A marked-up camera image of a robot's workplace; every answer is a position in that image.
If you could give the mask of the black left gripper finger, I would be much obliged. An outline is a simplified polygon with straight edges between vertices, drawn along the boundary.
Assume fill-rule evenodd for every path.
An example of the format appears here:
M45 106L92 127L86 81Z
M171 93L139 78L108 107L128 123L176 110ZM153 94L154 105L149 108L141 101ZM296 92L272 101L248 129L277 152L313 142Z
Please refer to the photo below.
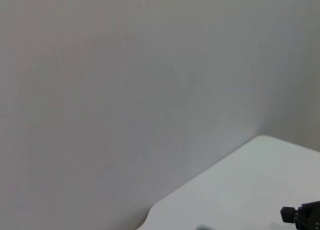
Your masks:
M284 206L280 214L284 223L320 224L320 201L304 203L298 209Z

